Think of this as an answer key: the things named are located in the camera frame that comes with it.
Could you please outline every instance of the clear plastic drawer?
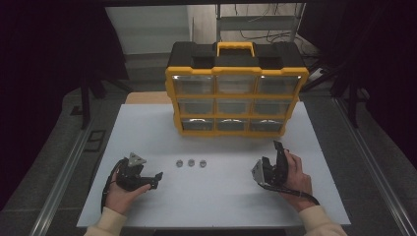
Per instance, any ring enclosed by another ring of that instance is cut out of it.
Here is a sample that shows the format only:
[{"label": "clear plastic drawer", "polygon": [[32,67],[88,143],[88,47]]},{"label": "clear plastic drawer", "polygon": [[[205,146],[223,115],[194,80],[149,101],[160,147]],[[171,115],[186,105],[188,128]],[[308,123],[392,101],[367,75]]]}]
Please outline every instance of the clear plastic drawer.
[{"label": "clear plastic drawer", "polygon": [[258,93],[292,94],[300,78],[298,76],[261,76],[258,82]]},{"label": "clear plastic drawer", "polygon": [[252,99],[226,99],[216,100],[217,113],[219,114],[248,114]]},{"label": "clear plastic drawer", "polygon": [[250,130],[253,132],[279,132],[282,125],[282,120],[251,119]]},{"label": "clear plastic drawer", "polygon": [[188,99],[178,98],[181,114],[212,114],[214,99]]},{"label": "clear plastic drawer", "polygon": [[215,119],[218,131],[245,131],[247,119]]},{"label": "clear plastic drawer", "polygon": [[217,76],[218,93],[253,93],[256,76],[221,75]]},{"label": "clear plastic drawer", "polygon": [[254,113],[258,115],[285,115],[292,100],[256,99]]},{"label": "clear plastic drawer", "polygon": [[173,76],[177,94],[213,94],[213,76]]},{"label": "clear plastic drawer", "polygon": [[181,119],[184,131],[212,131],[212,119]]}]

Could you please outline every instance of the yellow frame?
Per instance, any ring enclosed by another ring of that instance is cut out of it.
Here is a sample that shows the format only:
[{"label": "yellow frame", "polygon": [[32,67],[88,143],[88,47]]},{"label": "yellow frame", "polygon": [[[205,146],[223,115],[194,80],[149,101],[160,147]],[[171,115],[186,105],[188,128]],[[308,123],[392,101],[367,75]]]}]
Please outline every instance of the yellow frame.
[{"label": "yellow frame", "polygon": [[[240,48],[250,48],[252,55],[254,55],[254,50],[252,42],[219,42],[217,45],[217,55],[220,48],[231,48],[231,49],[240,49]],[[220,75],[253,75],[256,76],[254,91],[253,93],[218,93],[217,88],[217,76]],[[281,70],[263,70],[260,67],[213,67],[212,69],[193,69],[191,67],[168,67],[165,71],[166,81],[166,91],[168,96],[171,98],[172,105],[174,108],[174,124],[178,129],[179,133],[184,136],[246,136],[246,137],[279,137],[285,133],[285,126],[288,119],[291,118],[292,112],[294,110],[295,104],[298,101],[298,93],[303,86],[308,77],[309,72],[305,67],[291,67],[291,68],[282,68]],[[213,76],[213,93],[212,94],[176,94],[175,85],[174,85],[174,76]],[[292,94],[264,94],[256,93],[257,86],[259,83],[260,76],[297,76],[301,77],[298,80],[297,86],[295,87]],[[218,114],[216,102],[212,105],[212,114],[182,114],[180,112],[178,98],[247,98],[247,99],[282,99],[282,100],[291,100],[291,103],[288,106],[288,110],[285,115],[259,115],[253,114],[254,102],[251,104],[249,114]],[[190,118],[202,118],[202,119],[212,119],[213,127],[212,131],[184,131],[181,119],[190,119]],[[245,131],[218,131],[216,127],[215,119],[221,118],[235,118],[235,119],[247,119]],[[250,131],[250,119],[273,119],[273,120],[282,120],[282,126],[279,132],[253,132]]]}]

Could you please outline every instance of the dark floor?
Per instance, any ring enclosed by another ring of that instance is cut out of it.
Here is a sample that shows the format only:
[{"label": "dark floor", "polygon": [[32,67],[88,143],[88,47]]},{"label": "dark floor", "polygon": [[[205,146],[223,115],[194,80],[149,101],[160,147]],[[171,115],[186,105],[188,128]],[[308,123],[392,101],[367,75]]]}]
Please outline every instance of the dark floor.
[{"label": "dark floor", "polygon": [[[130,69],[135,90],[164,90],[164,68]],[[110,137],[120,105],[127,93],[103,82],[106,98],[91,97],[91,132],[66,192],[46,235],[83,235],[76,224],[89,192],[90,181]],[[300,94],[316,131],[330,172],[352,222],[343,226],[349,235],[402,235],[391,211],[357,148],[342,114],[323,84]],[[0,213],[1,235],[29,235],[45,200],[80,134],[81,115],[72,115],[81,106],[78,90],[64,99],[61,116],[30,172]],[[417,171],[375,123],[363,103],[358,104],[359,131],[378,161],[390,185],[417,222]],[[122,235],[152,235],[152,230],[125,228]],[[303,235],[302,228],[286,230],[287,235]]]}]

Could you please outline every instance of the black strap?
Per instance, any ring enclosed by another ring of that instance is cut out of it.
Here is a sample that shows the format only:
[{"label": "black strap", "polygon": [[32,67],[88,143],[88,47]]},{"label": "black strap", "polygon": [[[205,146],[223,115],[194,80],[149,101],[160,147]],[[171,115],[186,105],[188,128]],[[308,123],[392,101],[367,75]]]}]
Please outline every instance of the black strap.
[{"label": "black strap", "polygon": [[103,213],[103,208],[105,206],[105,201],[107,200],[107,194],[108,194],[108,189],[110,188],[110,184],[111,182],[111,178],[113,177],[114,172],[117,170],[117,168],[119,167],[119,165],[124,161],[125,159],[121,159],[117,162],[117,164],[113,167],[113,170],[111,170],[110,175],[107,177],[107,182],[105,183],[104,189],[103,189],[103,193],[101,195],[101,213]]},{"label": "black strap", "polygon": [[289,195],[294,195],[294,196],[298,196],[300,198],[306,198],[306,199],[310,200],[311,202],[313,202],[315,205],[317,205],[317,206],[320,205],[319,201],[315,197],[313,197],[313,196],[311,196],[307,193],[301,192],[301,191],[291,190],[291,189],[288,189],[288,188],[285,188],[285,187],[279,188],[279,187],[273,187],[273,186],[269,186],[269,185],[260,185],[260,184],[258,184],[258,185],[263,187],[266,190],[279,192],[279,193],[284,193],[284,194],[289,194]]}]

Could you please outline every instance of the yellow handle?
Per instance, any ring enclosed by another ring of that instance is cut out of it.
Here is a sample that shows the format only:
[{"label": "yellow handle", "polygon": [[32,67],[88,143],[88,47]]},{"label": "yellow handle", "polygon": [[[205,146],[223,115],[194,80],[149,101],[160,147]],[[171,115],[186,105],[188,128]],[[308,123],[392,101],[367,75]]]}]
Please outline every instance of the yellow handle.
[{"label": "yellow handle", "polygon": [[252,42],[218,42],[217,56],[220,55],[220,48],[222,49],[250,49],[252,57],[255,57],[254,44]]}]

